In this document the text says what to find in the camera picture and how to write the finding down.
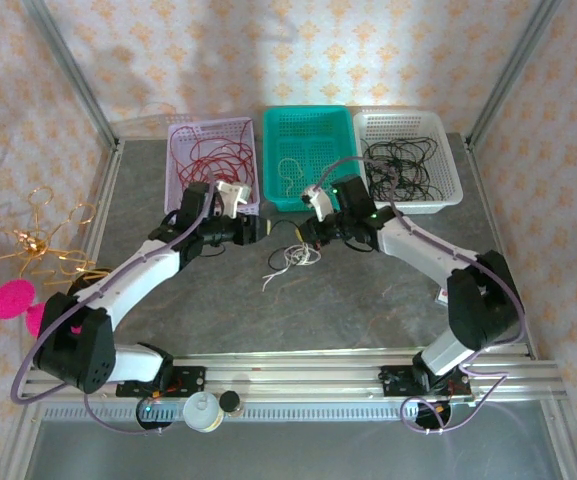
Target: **metal frame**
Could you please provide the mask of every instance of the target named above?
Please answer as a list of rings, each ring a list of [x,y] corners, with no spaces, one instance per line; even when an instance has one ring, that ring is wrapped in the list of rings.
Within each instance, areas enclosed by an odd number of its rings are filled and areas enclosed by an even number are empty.
[[[535,9],[526,30],[510,55],[479,117],[477,117],[472,132],[467,137],[470,148],[475,149],[483,141],[495,115],[512,90],[515,81],[539,43],[546,27],[550,24],[550,20],[560,3],[561,0],[542,0]]]
[[[46,43],[52,50],[55,60],[75,89],[84,109],[95,125],[99,136],[109,148],[115,148],[117,138],[112,127],[102,111],[92,89],[86,82],[86,78],[75,61],[72,52],[68,48],[55,20],[52,18],[48,7],[43,0],[22,0],[28,14],[37,25]]]
[[[417,350],[191,355],[178,358],[175,363],[207,367],[207,391],[219,394],[234,389],[245,404],[257,412],[251,411],[250,415],[233,421],[284,421],[279,416],[281,412],[285,416],[286,411],[297,412],[296,418],[292,417],[290,421],[392,421],[398,419],[396,411],[401,400],[384,398],[377,378],[379,367],[410,363]],[[509,379],[491,395],[490,401],[542,401],[563,478],[577,479],[577,432],[575,434],[574,422],[569,422],[573,418],[571,412],[565,410],[567,397],[556,364],[531,360],[525,346],[513,345],[489,349],[476,360],[473,369],[481,373],[509,372]],[[493,381],[484,377],[472,379],[475,396],[481,398]],[[23,395],[35,395],[57,383],[54,377],[32,370]],[[112,386],[92,395],[91,403],[105,420],[133,421],[136,400],[116,398]],[[179,406],[177,400],[170,403],[170,420],[182,420]],[[320,416],[322,410],[328,413]],[[1,480],[24,478],[32,446],[44,419],[91,421],[81,408],[81,392],[73,388],[25,408],[16,426],[16,435],[12,436],[16,448],[7,450],[5,461],[0,465]]]
[[[507,256],[507,250],[505,242],[502,240],[501,235],[499,235],[499,225],[495,216],[492,214],[492,208],[490,207],[490,202],[488,201],[488,195],[486,193],[486,187],[484,186],[484,182],[481,179],[481,172],[479,171],[479,166],[477,165],[476,155],[472,148],[468,147],[468,144],[465,139],[464,141],[464,148],[466,150],[466,158],[468,159],[468,163],[470,165],[470,169],[472,170],[473,177],[475,177],[475,183],[477,184],[477,190],[479,191],[479,196],[481,197],[481,201],[484,204],[484,210],[486,212],[486,218],[488,218],[488,225],[492,230],[493,238],[495,239],[495,245],[499,251],[504,255]],[[513,274],[513,268],[508,265],[508,269],[510,270],[510,274]],[[530,322],[526,322],[526,340],[528,344],[528,350],[530,351],[530,355],[538,359],[539,355],[535,349],[534,337],[530,330]]]
[[[86,232],[84,250],[96,259],[103,236],[108,208],[121,161],[123,141],[114,134],[110,123],[99,106],[92,89],[78,67],[56,22],[43,0],[22,0],[29,15],[48,42],[55,59],[73,85],[78,97],[90,115],[99,135],[112,149],[102,177],[97,203],[98,215]],[[484,108],[468,135],[469,161],[475,173],[480,193],[492,226],[495,240],[500,248],[503,244],[474,160],[474,151],[481,144],[492,120],[503,101],[510,93],[515,81],[534,51],[561,0],[542,0],[511,54],[501,76],[495,84]],[[236,386],[244,392],[249,402],[276,404],[365,404],[380,405],[385,402],[381,385],[377,379],[379,367],[385,364],[410,363],[419,349],[370,349],[358,351],[316,351],[291,353],[254,353],[229,355],[193,355],[180,358],[176,363],[201,364],[208,367],[206,389],[220,393]],[[504,347],[482,354],[475,369],[484,373],[498,369],[507,370],[510,378],[491,395],[491,401],[541,400],[551,441],[566,479],[577,478],[577,427],[567,402],[563,382],[556,364],[530,360],[530,352],[524,346]],[[494,379],[479,377],[472,380],[473,393],[480,398],[492,385]],[[40,371],[30,371],[23,394],[30,396],[49,388],[56,379]],[[19,414],[13,433],[10,435],[2,461],[0,479],[23,478],[28,468],[39,426],[46,412],[56,405],[64,406],[78,402],[80,392],[64,389],[41,404],[24,408]],[[109,402],[119,406],[125,399],[114,397],[110,387],[98,392],[94,401]]]
[[[377,375],[382,365],[409,365],[420,348],[318,350],[288,353],[190,355],[176,365],[206,367],[206,391],[236,390],[245,401],[378,402],[384,400]],[[509,378],[491,396],[496,402],[565,399],[566,391],[555,362],[534,361],[524,345],[495,347],[477,358],[473,369],[484,373],[507,371]],[[480,398],[497,378],[475,377],[471,387]],[[22,392],[32,397],[61,383],[40,370],[28,373]],[[91,398],[115,398],[115,385],[105,385]],[[77,401],[81,392],[67,387],[47,402]]]

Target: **white wire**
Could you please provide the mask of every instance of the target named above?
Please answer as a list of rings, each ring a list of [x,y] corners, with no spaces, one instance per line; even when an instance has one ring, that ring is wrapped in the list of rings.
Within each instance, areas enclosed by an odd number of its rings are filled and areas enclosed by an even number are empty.
[[[283,275],[291,266],[307,266],[317,263],[321,260],[321,253],[306,243],[300,243],[299,245],[293,245],[284,250],[284,260],[286,260],[286,266],[282,270],[262,277],[262,279],[266,280],[261,287],[262,292],[266,291],[266,285],[268,285],[273,278]]]
[[[287,197],[288,192],[290,192],[290,190],[292,190],[292,187],[295,186],[295,180],[292,177],[288,177],[286,175],[281,174],[281,165],[283,162],[295,162],[295,165],[297,166],[297,170],[299,170],[299,176],[297,177],[297,180],[299,180],[300,178],[303,178],[304,171],[301,169],[301,165],[299,164],[299,162],[297,160],[295,160],[294,158],[286,157],[286,158],[282,158],[281,160],[279,160],[279,163],[277,164],[277,172],[279,173],[279,176],[281,178],[283,178],[284,180],[288,180],[290,182],[290,185],[288,186],[288,188],[286,188],[286,192],[284,193],[284,195]]]

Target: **pink basket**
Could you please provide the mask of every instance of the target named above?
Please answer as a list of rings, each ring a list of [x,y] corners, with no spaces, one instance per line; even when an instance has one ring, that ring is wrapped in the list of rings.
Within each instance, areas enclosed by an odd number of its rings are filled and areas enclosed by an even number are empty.
[[[240,205],[240,213],[259,214],[259,176],[257,174],[257,154],[255,152],[255,136],[252,128],[252,119],[247,117],[228,118],[223,120],[207,120],[203,122],[181,123],[168,127],[168,148],[166,153],[166,200],[164,212],[179,208],[183,195],[183,185],[179,179],[178,171],[191,165],[193,159],[210,152],[224,148],[231,142],[242,143],[252,150],[252,192],[247,205]],[[236,169],[240,178],[243,179],[245,169],[243,166]]]

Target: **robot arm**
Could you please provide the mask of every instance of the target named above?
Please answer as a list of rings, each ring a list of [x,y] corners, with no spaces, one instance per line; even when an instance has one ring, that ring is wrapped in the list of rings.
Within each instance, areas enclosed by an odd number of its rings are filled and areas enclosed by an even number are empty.
[[[86,299],[92,301],[48,337],[34,357],[35,366],[84,393],[92,393],[106,382],[127,380],[149,383],[154,389],[165,388],[172,357],[150,345],[115,345],[113,332],[138,302],[199,256],[205,245],[247,245],[267,235],[268,222],[236,212],[237,205],[245,203],[250,193],[248,186],[217,182],[217,190],[222,215],[214,215],[213,199],[208,217],[183,241],[167,247],[199,217],[207,200],[207,184],[191,184],[180,209],[169,214],[114,272],[76,292],[50,297],[41,332],[73,306]],[[168,223],[173,216],[174,223]]]
[[[326,194],[312,188],[302,199],[316,210],[298,229],[303,242],[319,249],[334,239],[355,240],[397,257],[448,290],[449,328],[413,359],[415,380],[425,392],[475,352],[491,345],[518,321],[517,312],[501,287],[473,264],[493,271],[518,296],[502,255],[480,255],[456,247],[416,226],[408,217],[396,218],[390,207],[377,209],[360,177],[348,175],[332,184],[340,210]]]

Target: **wall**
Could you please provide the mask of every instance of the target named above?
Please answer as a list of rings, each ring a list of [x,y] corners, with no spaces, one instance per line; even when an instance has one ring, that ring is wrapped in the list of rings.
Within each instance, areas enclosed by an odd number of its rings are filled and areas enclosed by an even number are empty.
[[[577,0],[546,38],[478,149],[540,353],[577,413]]]
[[[0,0],[0,215],[5,223],[27,223],[24,199],[47,184],[55,199],[42,213],[42,226],[58,225],[92,193],[102,154],[86,114],[21,2]],[[77,227],[65,226],[53,246],[71,245],[76,233]],[[0,255],[10,249],[0,235]],[[18,259],[1,260],[0,284],[19,269]],[[0,321],[0,456],[17,411],[8,392],[20,362],[19,331],[18,320]]]
[[[119,135],[153,114],[285,104],[415,106],[467,132],[537,4],[48,0]]]

